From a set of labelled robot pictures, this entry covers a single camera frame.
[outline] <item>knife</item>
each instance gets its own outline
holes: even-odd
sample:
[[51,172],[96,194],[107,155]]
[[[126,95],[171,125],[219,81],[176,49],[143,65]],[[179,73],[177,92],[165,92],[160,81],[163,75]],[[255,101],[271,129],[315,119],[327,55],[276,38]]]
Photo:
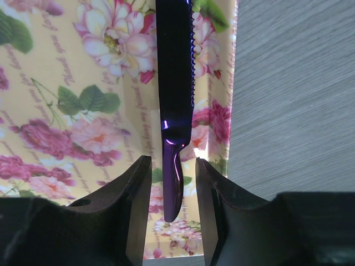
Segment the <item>knife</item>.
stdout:
[[179,152],[190,143],[194,110],[191,0],[156,0],[164,220],[179,214],[184,178]]

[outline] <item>pink flower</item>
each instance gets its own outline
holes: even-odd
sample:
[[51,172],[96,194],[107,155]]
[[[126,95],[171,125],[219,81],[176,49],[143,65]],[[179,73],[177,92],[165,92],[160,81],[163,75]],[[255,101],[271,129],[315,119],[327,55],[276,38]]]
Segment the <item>pink flower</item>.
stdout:
[[181,161],[188,161],[196,157],[195,149],[215,154],[219,151],[219,144],[216,142],[216,134],[210,126],[199,125],[191,131],[190,144],[180,152]]
[[0,66],[0,90],[9,89],[9,80],[5,76],[5,70]]
[[5,3],[16,9],[17,12],[33,12],[33,8],[40,11],[47,11],[53,16],[60,16],[64,13],[63,7],[54,0],[5,0]]
[[114,76],[127,71],[133,78],[152,71],[156,41],[141,31],[144,17],[132,11],[129,3],[119,0],[92,0],[77,8],[78,23],[85,51]]
[[192,117],[192,127],[210,125],[216,135],[218,143],[228,145],[231,125],[231,107],[223,107],[216,99],[212,101],[211,108],[196,110]]
[[0,178],[1,179],[28,179],[31,177],[29,167],[18,156],[7,157],[0,155]]
[[34,176],[28,181],[31,189],[45,194],[48,198],[72,198],[69,188],[55,177]]
[[216,133],[217,141],[228,145],[231,126],[231,108],[223,107],[214,99],[210,113],[210,125]]
[[158,259],[162,257],[162,251],[160,248],[156,248],[153,252],[150,249],[144,249],[143,259]]
[[31,176],[47,176],[47,177],[52,176],[52,173],[41,165],[30,165],[30,164],[26,164],[26,165],[29,171],[31,172]]
[[72,126],[70,138],[74,143],[95,155],[109,152],[120,144],[121,130],[105,118],[96,117],[92,123],[79,119]]
[[209,19],[203,18],[199,12],[192,14],[192,18],[195,26],[195,78],[199,78],[219,69],[220,45],[216,38],[216,30]]
[[192,127],[197,127],[199,125],[209,125],[210,124],[210,108],[206,107],[201,110],[195,110],[192,117]]
[[20,128],[9,127],[13,132],[19,133],[28,147],[45,154],[50,154],[56,159],[63,159],[69,153],[73,143],[68,135],[58,129],[51,129],[43,120],[30,120]]
[[147,84],[154,77],[154,71],[147,71],[145,73],[140,73],[140,82]]
[[92,159],[96,166],[110,166],[113,165],[111,159],[119,160],[122,158],[122,153],[120,151],[109,151],[102,152],[100,154],[92,154]]
[[200,239],[179,240],[176,242],[177,246],[186,250],[189,255],[194,255],[202,246],[202,241]]
[[161,186],[152,186],[150,191],[149,212],[159,213],[163,210],[163,189]]
[[59,167],[55,167],[51,170],[50,174],[55,177],[58,181],[63,182],[67,186],[74,187],[76,185],[75,180],[70,179],[72,177],[71,173]]

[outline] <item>floral box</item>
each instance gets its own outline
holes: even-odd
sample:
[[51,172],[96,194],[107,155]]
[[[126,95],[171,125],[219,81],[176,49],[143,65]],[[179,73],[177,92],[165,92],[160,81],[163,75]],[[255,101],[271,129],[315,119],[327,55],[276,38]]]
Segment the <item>floral box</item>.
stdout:
[[237,3],[195,0],[193,11],[185,196],[178,219],[166,223],[155,1],[0,0],[0,195],[70,204],[150,155],[144,258],[202,254],[195,158],[226,175]]

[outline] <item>knife blade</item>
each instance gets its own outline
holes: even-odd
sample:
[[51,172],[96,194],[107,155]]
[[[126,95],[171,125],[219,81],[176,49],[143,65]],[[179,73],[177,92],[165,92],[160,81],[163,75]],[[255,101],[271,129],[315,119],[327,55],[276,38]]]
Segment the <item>knife blade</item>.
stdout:
[[190,143],[194,110],[191,0],[156,0],[164,220],[179,214],[184,178],[179,152]]

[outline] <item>knife handle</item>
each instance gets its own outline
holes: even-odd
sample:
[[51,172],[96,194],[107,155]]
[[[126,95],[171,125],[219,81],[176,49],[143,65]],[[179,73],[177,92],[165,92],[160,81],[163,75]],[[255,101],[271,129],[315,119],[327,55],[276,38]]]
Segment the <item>knife handle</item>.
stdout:
[[183,146],[163,140],[163,196],[164,220],[173,222],[182,205],[184,195],[184,176],[179,152]]

